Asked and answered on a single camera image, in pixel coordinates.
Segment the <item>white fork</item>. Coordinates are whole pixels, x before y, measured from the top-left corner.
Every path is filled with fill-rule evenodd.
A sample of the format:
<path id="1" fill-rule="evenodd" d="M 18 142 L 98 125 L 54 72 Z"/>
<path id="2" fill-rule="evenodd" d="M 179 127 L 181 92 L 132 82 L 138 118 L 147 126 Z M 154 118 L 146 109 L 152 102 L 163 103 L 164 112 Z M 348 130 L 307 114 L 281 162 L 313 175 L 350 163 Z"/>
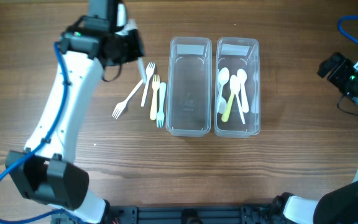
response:
<path id="1" fill-rule="evenodd" d="M 149 62 L 149 64 L 147 65 L 147 67 L 145 69 L 146 81 L 145 81 L 144 92 L 142 95 L 141 107 L 145 106 L 145 102 L 146 102 L 147 94 L 148 94 L 148 90 L 149 90 L 149 85 L 150 85 L 150 79 L 154 75 L 155 67 L 156 67 L 155 62 Z"/>
<path id="2" fill-rule="evenodd" d="M 137 59 L 137 65 L 138 65 L 138 69 L 139 69 L 139 73 L 140 73 L 140 76 L 142 78 L 142 81 L 143 81 L 143 83 L 146 83 L 147 75 L 146 75 L 146 72 L 145 72 L 145 67 L 144 67 L 144 62 L 142 60 L 142 57 L 139 57 Z"/>

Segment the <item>white fork crossing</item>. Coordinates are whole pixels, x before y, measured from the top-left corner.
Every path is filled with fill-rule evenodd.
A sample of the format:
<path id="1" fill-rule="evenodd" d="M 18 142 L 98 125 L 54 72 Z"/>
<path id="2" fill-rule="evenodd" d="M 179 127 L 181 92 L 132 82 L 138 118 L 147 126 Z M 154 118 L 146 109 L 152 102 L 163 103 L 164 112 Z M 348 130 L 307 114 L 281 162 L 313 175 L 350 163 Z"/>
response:
<path id="1" fill-rule="evenodd" d="M 126 109 L 127 104 L 129 102 L 129 100 L 136 94 L 136 92 L 139 90 L 139 88 L 143 85 L 143 81 L 140 80 L 138 82 L 138 84 L 132 89 L 132 91 L 129 93 L 129 95 L 127 96 L 127 98 L 118 103 L 116 105 L 116 107 L 114 108 L 114 111 L 112 112 L 112 117 L 115 119 L 118 119 L 120 117 L 120 115 L 122 114 L 122 112 Z"/>

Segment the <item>clear white spoon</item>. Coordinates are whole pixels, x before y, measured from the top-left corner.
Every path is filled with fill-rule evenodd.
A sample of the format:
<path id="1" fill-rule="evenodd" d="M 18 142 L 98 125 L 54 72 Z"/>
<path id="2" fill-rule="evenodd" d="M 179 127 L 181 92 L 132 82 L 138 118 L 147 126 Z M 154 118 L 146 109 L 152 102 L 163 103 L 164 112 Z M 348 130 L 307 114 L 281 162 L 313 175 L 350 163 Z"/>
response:
<path id="1" fill-rule="evenodd" d="M 219 96 L 218 96 L 218 113 L 223 114 L 226 110 L 226 100 L 223 98 L 223 88 L 229 81 L 229 70 L 227 67 L 222 68 L 218 73 Z"/>

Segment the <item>yellow plastic spoon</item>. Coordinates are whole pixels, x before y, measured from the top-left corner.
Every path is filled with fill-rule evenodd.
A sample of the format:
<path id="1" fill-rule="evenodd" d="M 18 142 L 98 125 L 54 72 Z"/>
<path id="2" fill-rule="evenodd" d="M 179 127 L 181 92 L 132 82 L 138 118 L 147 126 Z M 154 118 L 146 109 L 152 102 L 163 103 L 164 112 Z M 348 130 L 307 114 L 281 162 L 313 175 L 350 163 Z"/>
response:
<path id="1" fill-rule="evenodd" d="M 226 106 L 226 110 L 225 112 L 223 113 L 222 117 L 221 117 L 221 121 L 222 122 L 227 122 L 229 117 L 230 117 L 230 113 L 231 113 L 231 108 L 232 108 L 232 102 L 233 102 L 233 99 L 234 99 L 234 93 L 231 92 L 230 94 L 230 97 L 227 101 L 227 106 Z"/>

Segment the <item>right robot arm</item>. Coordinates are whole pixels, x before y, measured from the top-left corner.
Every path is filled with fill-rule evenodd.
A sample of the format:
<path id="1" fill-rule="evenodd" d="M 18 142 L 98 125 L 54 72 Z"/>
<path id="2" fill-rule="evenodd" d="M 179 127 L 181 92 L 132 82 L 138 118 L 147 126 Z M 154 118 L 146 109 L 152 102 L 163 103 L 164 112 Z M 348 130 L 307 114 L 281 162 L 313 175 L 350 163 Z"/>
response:
<path id="1" fill-rule="evenodd" d="M 358 59 L 335 52 L 318 67 L 317 74 L 335 87 L 337 107 L 358 116 Z M 353 153 L 348 182 L 315 198 L 285 192 L 269 205 L 268 218 L 281 223 L 358 223 L 358 149 Z"/>

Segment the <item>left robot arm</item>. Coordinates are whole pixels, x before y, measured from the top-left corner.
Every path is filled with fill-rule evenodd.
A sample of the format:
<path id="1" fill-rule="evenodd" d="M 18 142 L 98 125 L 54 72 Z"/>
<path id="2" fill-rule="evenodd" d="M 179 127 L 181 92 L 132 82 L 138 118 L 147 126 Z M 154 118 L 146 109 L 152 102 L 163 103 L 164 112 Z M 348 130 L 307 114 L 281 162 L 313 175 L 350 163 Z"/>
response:
<path id="1" fill-rule="evenodd" d="M 6 169 L 23 198 L 101 223 L 109 204 L 90 191 L 88 173 L 74 164 L 77 137 L 106 67 L 136 61 L 144 48 L 122 1 L 91 1 L 54 49 L 58 67 L 47 104 L 24 150 L 7 155 Z"/>

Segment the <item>left clear plastic container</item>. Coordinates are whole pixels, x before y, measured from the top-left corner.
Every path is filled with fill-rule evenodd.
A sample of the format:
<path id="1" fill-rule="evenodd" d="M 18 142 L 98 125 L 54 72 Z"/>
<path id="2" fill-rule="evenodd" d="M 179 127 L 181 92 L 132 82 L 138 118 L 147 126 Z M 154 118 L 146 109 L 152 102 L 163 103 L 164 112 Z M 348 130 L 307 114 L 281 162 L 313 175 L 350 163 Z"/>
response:
<path id="1" fill-rule="evenodd" d="M 211 129 L 212 43 L 205 37 L 175 37 L 170 43 L 167 131 L 202 137 Z"/>

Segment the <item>clear plastic container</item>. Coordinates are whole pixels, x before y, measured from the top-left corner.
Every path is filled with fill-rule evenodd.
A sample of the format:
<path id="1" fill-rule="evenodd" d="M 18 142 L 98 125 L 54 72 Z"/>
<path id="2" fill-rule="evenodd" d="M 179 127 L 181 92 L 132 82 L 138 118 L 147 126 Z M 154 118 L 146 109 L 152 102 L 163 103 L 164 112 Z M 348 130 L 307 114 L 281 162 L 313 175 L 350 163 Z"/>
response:
<path id="1" fill-rule="evenodd" d="M 212 43 L 205 37 L 175 37 L 170 43 L 167 131 L 202 137 L 211 129 Z"/>
<path id="2" fill-rule="evenodd" d="M 260 132 L 260 47 L 255 39 L 223 37 L 216 51 L 214 132 L 248 138 Z"/>

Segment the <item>right clear plastic container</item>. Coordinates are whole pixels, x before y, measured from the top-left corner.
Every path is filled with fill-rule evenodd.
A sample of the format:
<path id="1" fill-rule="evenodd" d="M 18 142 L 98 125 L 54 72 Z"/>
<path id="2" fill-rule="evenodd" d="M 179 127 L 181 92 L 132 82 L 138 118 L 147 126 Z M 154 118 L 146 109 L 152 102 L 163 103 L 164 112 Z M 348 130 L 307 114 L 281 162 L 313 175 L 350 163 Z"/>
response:
<path id="1" fill-rule="evenodd" d="M 214 132 L 248 138 L 260 132 L 260 47 L 255 39 L 223 37 L 216 51 Z"/>

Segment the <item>yellow plastic fork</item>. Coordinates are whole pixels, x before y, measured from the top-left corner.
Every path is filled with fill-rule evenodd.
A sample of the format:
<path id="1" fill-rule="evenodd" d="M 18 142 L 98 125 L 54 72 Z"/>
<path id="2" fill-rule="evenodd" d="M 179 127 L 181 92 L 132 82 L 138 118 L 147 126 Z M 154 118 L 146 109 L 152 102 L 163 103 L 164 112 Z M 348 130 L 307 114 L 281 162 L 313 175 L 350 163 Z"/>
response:
<path id="1" fill-rule="evenodd" d="M 150 107 L 150 119 L 152 121 L 157 119 L 157 92 L 160 86 L 160 75 L 154 75 L 152 80 L 152 102 Z"/>

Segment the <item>light blue plastic fork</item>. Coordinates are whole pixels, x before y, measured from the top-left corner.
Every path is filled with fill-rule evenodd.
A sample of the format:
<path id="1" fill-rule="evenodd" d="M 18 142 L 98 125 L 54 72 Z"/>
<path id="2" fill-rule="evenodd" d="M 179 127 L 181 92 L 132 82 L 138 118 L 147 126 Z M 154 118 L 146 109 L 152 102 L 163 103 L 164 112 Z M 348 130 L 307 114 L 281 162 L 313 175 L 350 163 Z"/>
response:
<path id="1" fill-rule="evenodd" d="M 164 102 L 165 102 L 165 95 L 167 90 L 167 84 L 165 82 L 162 82 L 160 84 L 159 88 L 159 106 L 158 106 L 158 112 L 157 112 L 157 127 L 163 128 L 165 114 L 163 112 L 164 109 Z"/>

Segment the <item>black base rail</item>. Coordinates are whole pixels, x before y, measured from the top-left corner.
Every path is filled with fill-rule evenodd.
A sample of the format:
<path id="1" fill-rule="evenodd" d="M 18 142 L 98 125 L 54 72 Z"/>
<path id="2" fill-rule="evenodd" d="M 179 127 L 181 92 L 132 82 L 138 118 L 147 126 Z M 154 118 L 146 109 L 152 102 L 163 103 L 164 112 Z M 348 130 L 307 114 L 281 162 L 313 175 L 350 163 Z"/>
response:
<path id="1" fill-rule="evenodd" d="M 313 200 L 278 196 L 269 204 L 240 206 L 136 207 L 112 206 L 101 223 L 329 223 Z"/>

